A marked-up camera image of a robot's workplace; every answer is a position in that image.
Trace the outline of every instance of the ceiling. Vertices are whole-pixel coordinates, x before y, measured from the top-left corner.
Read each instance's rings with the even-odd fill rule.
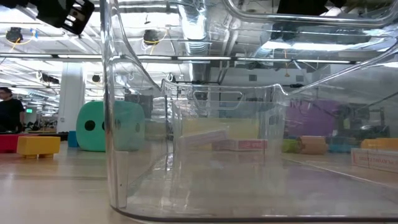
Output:
[[[178,12],[179,1],[120,1],[121,18],[126,37],[138,55],[191,55],[187,46],[192,40],[187,40],[184,33],[181,13]],[[34,8],[10,10],[0,8],[0,52],[8,54],[51,54],[51,55],[100,55],[101,54],[101,21],[100,3],[93,1],[96,12],[93,13],[88,25],[79,36],[73,35],[62,29],[57,29],[40,20],[35,19],[37,11]],[[326,7],[326,16],[337,17],[369,17],[379,18],[391,6],[392,0],[349,0],[341,9],[332,3]],[[155,11],[154,6],[170,4],[170,12]],[[278,0],[245,0],[240,8],[249,13],[272,14],[278,9]],[[288,41],[270,36],[277,31],[273,24],[243,22],[232,18],[226,11],[221,0],[206,1],[206,39],[197,42],[208,46],[206,56],[238,56],[238,57],[267,57],[267,58],[292,58],[305,60],[347,60],[361,62],[375,57],[393,46],[395,29],[341,29],[339,27],[320,27],[302,25],[295,28],[297,33]],[[22,28],[23,41],[14,44],[6,39],[6,33],[11,27]],[[144,34],[146,30],[156,30],[159,41],[156,45],[146,45]],[[265,55],[258,55],[258,51],[266,49]],[[56,113],[60,85],[48,84],[40,81],[39,73],[50,75],[62,81],[62,59],[25,60],[12,57],[0,58],[0,85],[11,86],[16,95],[24,99],[29,106],[38,106],[48,114]],[[103,96],[101,82],[92,81],[93,75],[102,76],[102,65],[99,60],[85,60],[82,62],[84,73],[87,75],[86,100],[100,100]],[[247,63],[235,63],[229,66],[247,68]],[[191,81],[190,64],[186,62],[153,62],[145,61],[143,64],[148,74],[160,85],[162,79],[172,74],[180,81]],[[224,65],[211,61],[211,74],[218,75]],[[320,63],[259,63],[255,69],[273,71],[280,70],[307,70],[314,72],[322,68]],[[233,84],[233,75],[230,74],[229,84]],[[257,85],[275,83],[275,79],[262,79]]]

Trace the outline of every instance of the green block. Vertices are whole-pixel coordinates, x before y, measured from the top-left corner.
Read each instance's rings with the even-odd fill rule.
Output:
[[[284,139],[282,145],[282,151],[287,153],[298,153],[299,152],[299,145],[297,140],[294,139]]]
[[[76,122],[76,138],[83,150],[104,152],[103,102],[89,102],[80,109]],[[113,143],[115,150],[142,149],[145,141],[145,116],[136,103],[115,101]]]

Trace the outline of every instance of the red block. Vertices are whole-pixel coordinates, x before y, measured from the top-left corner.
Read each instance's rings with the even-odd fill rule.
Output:
[[[16,153],[19,136],[36,136],[36,134],[0,134],[0,153]]]

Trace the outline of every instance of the transparent container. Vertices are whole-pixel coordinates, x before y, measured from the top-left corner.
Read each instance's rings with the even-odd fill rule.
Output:
[[[154,222],[398,222],[397,1],[361,18],[239,2],[101,0],[111,206]],[[158,82],[148,62],[207,84]],[[223,86],[235,62],[307,64],[311,84]]]

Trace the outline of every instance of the person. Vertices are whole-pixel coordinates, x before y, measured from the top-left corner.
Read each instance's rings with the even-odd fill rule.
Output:
[[[0,100],[0,132],[21,132],[25,118],[21,101],[14,99],[7,87],[0,87]]]

